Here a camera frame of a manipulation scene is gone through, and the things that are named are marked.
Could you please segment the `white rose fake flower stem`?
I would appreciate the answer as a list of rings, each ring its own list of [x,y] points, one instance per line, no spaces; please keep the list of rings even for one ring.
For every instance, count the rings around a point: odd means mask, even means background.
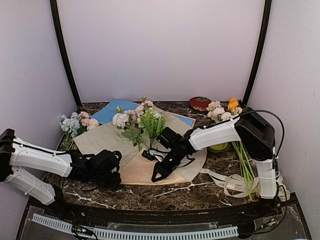
[[[129,139],[134,147],[138,147],[138,151],[142,150],[143,144],[143,128],[139,125],[139,114],[142,111],[125,110],[121,106],[116,107],[116,114],[112,118],[112,124],[119,130],[123,130],[121,135]]]

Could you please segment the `green leafy fake flower bunch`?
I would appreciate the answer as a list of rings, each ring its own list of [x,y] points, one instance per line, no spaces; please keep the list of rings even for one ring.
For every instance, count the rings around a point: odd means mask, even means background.
[[[155,139],[165,129],[167,117],[151,108],[147,109],[139,118],[139,124],[149,138],[149,149],[153,147]]]

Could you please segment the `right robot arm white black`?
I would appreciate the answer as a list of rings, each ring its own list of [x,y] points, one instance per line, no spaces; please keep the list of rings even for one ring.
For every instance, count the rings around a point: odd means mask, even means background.
[[[151,180],[157,182],[168,177],[181,161],[197,151],[207,147],[239,141],[244,144],[249,156],[256,164],[260,181],[260,197],[263,199],[255,205],[255,213],[266,217],[275,208],[272,200],[277,193],[277,159],[275,129],[261,115],[261,110],[250,107],[241,114],[209,126],[188,130],[184,135],[166,127],[157,137],[157,141],[170,149],[163,160],[155,163]]]

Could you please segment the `pink rose fake flower stem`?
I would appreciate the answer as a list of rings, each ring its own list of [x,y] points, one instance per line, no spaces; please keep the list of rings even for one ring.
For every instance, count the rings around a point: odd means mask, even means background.
[[[126,110],[124,114],[128,116],[125,123],[127,128],[143,128],[141,117],[147,110],[153,110],[154,104],[147,97],[140,98],[140,104],[134,110]]]

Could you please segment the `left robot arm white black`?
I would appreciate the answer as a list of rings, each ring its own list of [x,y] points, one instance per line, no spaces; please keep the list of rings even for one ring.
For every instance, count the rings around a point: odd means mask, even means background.
[[[97,154],[81,154],[78,150],[56,151],[30,144],[7,128],[0,135],[0,180],[12,185],[51,210],[67,218],[70,206],[64,202],[62,190],[38,179],[26,169],[36,169],[60,177],[92,182],[99,188],[114,189],[121,183],[119,151],[102,150]]]

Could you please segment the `beige pink wrapping paper sheet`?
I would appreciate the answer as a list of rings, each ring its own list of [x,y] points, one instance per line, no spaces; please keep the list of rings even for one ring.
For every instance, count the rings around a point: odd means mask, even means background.
[[[122,158],[119,173],[123,185],[172,185],[191,182],[201,171],[207,158],[207,150],[197,151],[192,155],[195,161],[187,164],[188,159],[181,161],[175,169],[163,180],[152,182],[156,161],[150,161],[142,156],[143,150],[149,145],[148,136],[142,137],[141,147],[133,146],[132,141],[122,135],[123,130],[116,128],[113,123],[95,127],[74,138],[77,148],[83,155],[98,154],[102,150],[120,151]]]

